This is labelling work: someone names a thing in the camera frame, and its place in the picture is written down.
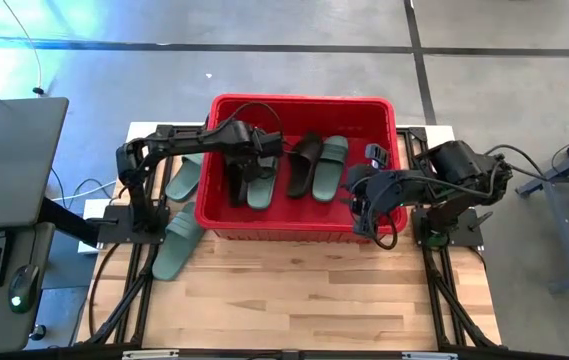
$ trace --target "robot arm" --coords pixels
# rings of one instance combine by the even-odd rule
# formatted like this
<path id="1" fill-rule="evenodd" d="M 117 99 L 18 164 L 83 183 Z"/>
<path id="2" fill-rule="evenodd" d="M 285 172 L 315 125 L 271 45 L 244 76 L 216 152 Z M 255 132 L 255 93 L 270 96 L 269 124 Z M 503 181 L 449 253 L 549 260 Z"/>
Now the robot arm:
<path id="1" fill-rule="evenodd" d="M 142 151 L 145 147 L 148 148 L 146 155 Z M 157 131 L 146 138 L 122 145 L 115 152 L 117 172 L 131 198 L 133 231 L 156 231 L 161 223 L 149 197 L 145 196 L 144 186 L 160 161 L 169 156 L 214 151 L 235 158 L 243 169 L 244 180 L 250 181 L 260 175 L 258 158 L 282 155 L 282 134 L 267 134 L 243 121 L 229 119 L 210 131 L 180 131 L 177 126 L 158 126 Z"/>
<path id="2" fill-rule="evenodd" d="M 404 205 L 430 205 L 429 228 L 445 233 L 469 207 L 502 199 L 513 176 L 503 155 L 477 154 L 463 141 L 446 142 L 416 159 L 417 170 L 379 170 L 373 165 L 349 169 L 350 208 L 360 217 L 355 233 L 376 238 L 380 218 Z"/>

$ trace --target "plastic crate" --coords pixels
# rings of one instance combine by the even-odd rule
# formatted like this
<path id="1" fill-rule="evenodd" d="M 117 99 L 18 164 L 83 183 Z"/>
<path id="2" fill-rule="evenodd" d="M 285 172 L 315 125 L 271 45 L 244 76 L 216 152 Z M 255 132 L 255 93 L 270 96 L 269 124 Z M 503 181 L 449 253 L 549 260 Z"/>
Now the plastic crate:
<path id="1" fill-rule="evenodd" d="M 400 168 L 393 107 L 385 99 L 225 94 L 213 101 L 208 129 L 214 129 L 240 105 L 250 101 L 266 103 L 277 112 L 289 144 L 297 143 L 309 131 L 324 139 L 342 135 L 349 143 L 346 168 L 368 162 L 364 149 L 369 143 L 389 149 L 390 167 Z M 237 118 L 267 132 L 279 130 L 272 114 L 262 106 L 249 106 Z M 346 179 L 346 168 L 341 183 Z M 352 232 L 353 217 L 348 206 L 340 201 L 349 198 L 345 189 L 340 188 L 330 203 L 320 203 L 310 193 L 301 199 L 291 199 L 286 196 L 289 178 L 290 165 L 288 157 L 284 155 L 280 158 L 270 207 L 263 211 L 248 206 L 234 208 L 229 202 L 223 156 L 220 153 L 207 153 L 202 163 L 196 219 L 202 227 L 230 240 L 370 241 Z M 391 216 L 397 230 L 404 229 L 407 221 L 405 209 L 397 208 Z M 388 234 L 391 231 L 388 225 L 380 227 L 380 233 Z"/>

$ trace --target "wooden tabletop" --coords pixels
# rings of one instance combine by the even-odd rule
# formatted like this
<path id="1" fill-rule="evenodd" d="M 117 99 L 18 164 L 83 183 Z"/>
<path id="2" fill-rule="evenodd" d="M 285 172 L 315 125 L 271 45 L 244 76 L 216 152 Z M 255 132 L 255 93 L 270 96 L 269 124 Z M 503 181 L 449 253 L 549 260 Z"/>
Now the wooden tabletop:
<path id="1" fill-rule="evenodd" d="M 439 132 L 433 132 L 438 127 L 430 128 L 430 134 L 452 136 L 449 127 Z M 133 123 L 128 138 L 154 130 L 155 124 Z M 430 134 L 429 146 L 434 146 Z M 398 145 L 402 166 L 407 168 L 404 144 Z M 174 173 L 180 165 L 176 158 Z M 162 169 L 160 164 L 157 173 L 162 174 Z M 161 176 L 157 177 L 154 198 L 159 195 Z M 128 200 L 123 196 L 120 201 Z M 180 207 L 171 204 L 173 212 Z M 131 248 L 121 245 L 115 251 L 98 283 L 97 328 L 122 296 Z M 99 254 L 96 270 L 106 250 Z M 466 248 L 450 248 L 450 256 L 460 302 L 482 331 L 500 343 L 482 263 Z M 126 339 L 133 332 L 138 304 L 139 295 Z M 450 310 L 443 305 L 442 311 L 447 335 L 453 339 Z M 88 311 L 84 311 L 77 339 L 88 337 Z M 230 241 L 207 231 L 176 281 L 153 282 L 143 345 L 434 350 L 424 261 L 410 221 L 391 251 L 374 244 Z"/>

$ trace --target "black slide sandal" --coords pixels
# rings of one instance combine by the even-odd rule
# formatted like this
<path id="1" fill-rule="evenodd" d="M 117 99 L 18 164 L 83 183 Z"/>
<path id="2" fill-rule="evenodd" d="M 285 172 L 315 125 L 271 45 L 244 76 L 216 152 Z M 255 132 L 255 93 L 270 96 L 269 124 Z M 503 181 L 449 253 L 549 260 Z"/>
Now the black slide sandal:
<path id="1" fill-rule="evenodd" d="M 291 179 L 286 194 L 299 199 L 310 192 L 315 166 L 322 154 L 322 138 L 312 132 L 304 135 L 288 154 L 291 164 Z"/>

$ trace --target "gray floor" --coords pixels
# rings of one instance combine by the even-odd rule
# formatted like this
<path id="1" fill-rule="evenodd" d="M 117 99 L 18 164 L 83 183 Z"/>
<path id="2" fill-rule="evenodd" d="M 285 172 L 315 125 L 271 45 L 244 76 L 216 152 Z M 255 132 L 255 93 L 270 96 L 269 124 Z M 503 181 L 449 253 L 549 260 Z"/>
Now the gray floor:
<path id="1" fill-rule="evenodd" d="M 47 39 L 411 44 L 399 0 L 11 3 L 33 37 Z M 414 0 L 414 5 L 424 46 L 569 48 L 569 0 Z M 21 36 L 1 3 L 0 35 Z M 395 106 L 398 124 L 425 123 L 412 55 L 67 50 L 39 55 L 47 92 L 71 101 L 55 158 L 67 192 L 89 176 L 114 178 L 113 152 L 129 122 L 203 120 L 211 100 L 225 92 L 382 96 Z M 477 151 L 508 143 L 546 167 L 550 155 L 569 142 L 569 57 L 425 56 L 425 63 L 437 123 L 452 125 L 456 137 Z M 0 49 L 0 97 L 31 97 L 36 78 L 29 50 Z M 507 156 L 526 166 L 517 155 Z M 526 180 L 516 175 L 511 188 Z M 73 209 L 81 211 L 82 201 Z M 520 200 L 509 192 L 490 210 L 495 215 L 483 225 L 485 255 L 504 344 L 569 354 L 569 294 L 552 296 L 546 288 L 566 273 L 543 196 Z M 78 309 L 81 296 L 75 298 Z M 64 324 L 60 329 L 70 337 L 68 324 L 76 313 L 56 314 L 47 310 L 54 302 L 43 304 L 41 320 Z"/>

